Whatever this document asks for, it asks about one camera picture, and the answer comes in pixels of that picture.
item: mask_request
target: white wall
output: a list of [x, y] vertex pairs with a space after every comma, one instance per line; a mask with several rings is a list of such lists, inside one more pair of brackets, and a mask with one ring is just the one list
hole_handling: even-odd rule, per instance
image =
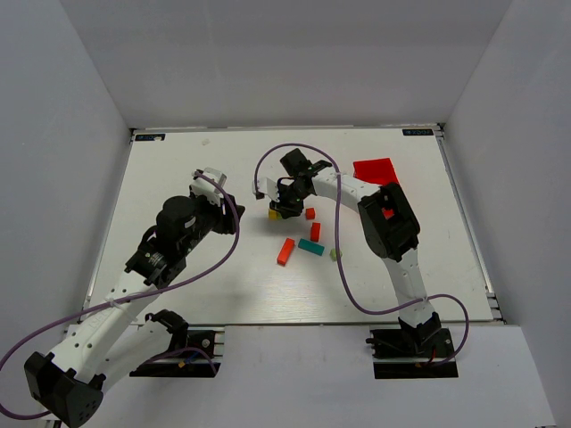
[[448, 119], [509, 0], [62, 0], [133, 128]]
[[446, 127], [509, 322], [571, 426], [571, 4], [514, 1]]
[[[81, 308], [128, 153], [129, 132], [57, 0], [0, 2], [0, 353]], [[0, 400], [37, 410], [14, 355]], [[36, 426], [0, 416], [3, 427]]]

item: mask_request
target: purple cable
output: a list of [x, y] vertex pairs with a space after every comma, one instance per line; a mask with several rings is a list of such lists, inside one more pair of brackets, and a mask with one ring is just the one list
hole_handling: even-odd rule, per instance
[[[226, 193], [226, 191], [220, 185], [218, 185], [218, 183], [215, 183], [214, 181], [210, 180], [209, 178], [207, 178], [206, 176], [204, 176], [203, 174], [201, 174], [198, 171], [196, 171], [194, 173], [194, 175], [196, 177], [201, 178], [202, 180], [207, 181], [208, 183], [210, 183], [211, 185], [216, 187], [216, 189], [219, 190], [220, 193], [222, 193], [222, 195], [224, 196], [224, 200], [226, 201], [226, 203], [228, 204], [228, 206], [232, 210], [232, 215], [234, 216], [234, 222], [236, 224], [236, 234], [234, 237], [234, 242], [232, 243], [232, 246], [230, 247], [230, 250], [228, 250], [226, 255], [222, 259], [220, 259], [218, 263], [209, 267], [208, 269], [206, 269], [202, 273], [200, 273], [196, 276], [193, 276], [192, 278], [187, 279], [186, 281], [182, 281], [178, 284], [171, 285], [171, 286], [163, 288], [161, 290], [155, 290], [152, 292], [142, 292], [140, 294], [133, 294], [133, 295], [130, 295], [127, 297], [122, 297], [120, 299], [114, 300], [113, 304], [124, 303], [128, 300], [138, 300], [138, 299], [143, 299], [145, 297], [156, 296], [157, 294], [163, 294], [164, 292], [171, 292], [171, 291], [176, 290], [177, 288], [180, 288], [184, 285], [188, 285], [190, 283], [193, 283], [194, 281], [197, 281], [197, 280], [207, 276], [210, 272], [218, 269], [222, 264], [224, 264], [226, 262], [226, 260], [228, 260], [230, 258], [230, 256], [232, 255], [232, 253], [236, 249], [236, 246], [238, 245], [238, 239], [240, 238], [240, 218], [238, 217], [238, 212], [236, 211], [236, 206], [232, 202], [232, 199], [230, 198], [230, 196]], [[53, 321], [53, 323], [50, 323], [48, 325], [44, 325], [41, 328], [38, 328], [35, 332], [28, 334], [26, 337], [24, 337], [22, 340], [20, 340], [14, 346], [12, 346], [8, 350], [8, 352], [6, 352], [6, 354], [0, 360], [0, 371], [2, 371], [2, 369], [4, 368], [4, 365], [6, 364], [6, 361], [8, 361], [8, 359], [12, 356], [12, 354], [16, 350], [18, 350], [24, 343], [29, 342], [30, 340], [32, 340], [34, 337], [38, 336], [39, 334], [41, 334], [47, 330], [50, 330], [51, 328], [54, 328], [58, 325], [65, 324], [69, 321], [78, 319], [79, 317], [83, 317], [86, 314], [91, 314], [91, 313], [97, 312], [99, 310], [110, 308], [111, 305], [112, 305], [111, 303], [101, 303], [99, 305], [93, 306], [92, 308], [83, 309], [76, 314], [69, 315], [69, 316], [64, 317], [62, 319], [58, 319], [57, 321]], [[43, 417], [43, 416], [50, 414], [50, 412], [42, 412], [42, 413], [36, 413], [34, 415], [20, 415], [20, 414], [11, 412], [6, 407], [4, 407], [1, 403], [0, 403], [0, 413], [2, 413], [4, 416], [10, 417], [11, 419], [17, 419], [20, 421], [28, 421], [30, 419], [38, 419], [39, 417]]]
[[216, 375], [217, 370], [216, 370], [216, 366], [214, 366], [214, 363], [212, 362], [212, 358], [210, 358], [208, 356], [208, 354], [206, 352], [204, 352], [203, 350], [201, 350], [200, 348], [194, 348], [192, 346], [187, 347], [187, 348], [182, 348], [180, 350], [172, 350], [170, 352], [164, 352], [162, 354], [155, 355], [154, 357], [147, 359], [143, 364], [153, 363], [157, 359], [176, 357], [177, 355], [180, 355], [183, 352], [190, 352], [190, 351], [198, 352], [200, 355], [202, 355], [204, 357], [204, 359], [206, 359], [206, 361], [208, 361], [208, 364], [211, 365], [212, 372], [214, 373], [214, 375]]
[[[254, 170], [253, 182], [254, 182], [256, 192], [259, 192], [259, 190], [258, 190], [258, 171], [260, 170], [261, 163], [264, 161], [264, 159], [266, 159], [268, 157], [268, 155], [270, 153], [272, 153], [276, 149], [280, 149], [282, 147], [303, 147], [305, 149], [313, 150], [314, 152], [317, 152], [317, 153], [325, 156], [327, 158], [327, 160], [330, 161], [331, 164], [333, 165], [333, 168], [334, 168], [335, 172], [337, 173], [337, 198], [335, 200], [335, 252], [337, 254], [341, 254], [341, 250], [339, 249], [339, 247], [340, 247], [340, 244], [339, 244], [339, 213], [341, 211], [341, 189], [342, 189], [341, 170], [339, 169], [337, 162], [335, 162], [335, 160], [331, 156], [329, 156], [327, 153], [323, 152], [322, 150], [318, 149], [317, 147], [313, 147], [312, 145], [302, 144], [302, 143], [283, 143], [283, 144], [278, 144], [278, 145], [272, 147], [271, 149], [269, 149], [267, 152], [265, 152], [263, 154], [263, 156], [258, 161], [258, 164], [256, 165], [256, 169]], [[353, 306], [355, 308], [357, 308], [358, 310], [360, 310], [364, 314], [367, 314], [367, 315], [392, 314], [393, 312], [396, 312], [396, 311], [401, 310], [401, 309], [405, 309], [408, 306], [412, 306], [414, 304], [417, 304], [417, 303], [420, 303], [421, 301], [423, 301], [423, 299], [415, 299], [415, 300], [407, 301], [406, 303], [403, 303], [397, 307], [385, 309], [385, 310], [365, 309], [355, 300], [355, 298], [353, 297], [353, 295], [351, 293], [351, 289], [349, 288], [349, 285], [347, 284], [347, 278], [345, 277], [345, 272], [343, 271], [343, 264], [341, 261], [341, 257], [337, 258], [337, 267], [339, 268], [339, 276], [341, 277], [341, 282], [343, 284], [343, 288], [345, 289], [345, 293], [347, 294], [347, 297], [349, 298], [349, 300], [351, 301]], [[453, 359], [454, 357], [456, 357], [459, 354], [459, 352], [464, 347], [466, 340], [468, 339], [468, 330], [469, 330], [469, 318], [468, 318], [468, 310], [466, 309], [466, 306], [464, 306], [464, 304], [460, 300], [458, 300], [456, 297], [454, 297], [450, 294], [435, 294], [434, 296], [429, 296], [427, 299], [432, 300], [432, 299], [439, 299], [439, 298], [452, 299], [460, 305], [460, 307], [462, 308], [462, 311], [464, 312], [464, 318], [466, 321], [466, 328], [464, 330], [464, 336], [462, 337], [462, 341], [460, 342], [459, 347], [454, 352], [452, 352], [450, 354], [450, 356], [447, 357], [446, 359], [444, 359], [442, 361], [438, 361], [437, 363], [434, 363], [435, 366], [447, 363], [448, 361], [450, 361], [451, 359]]]

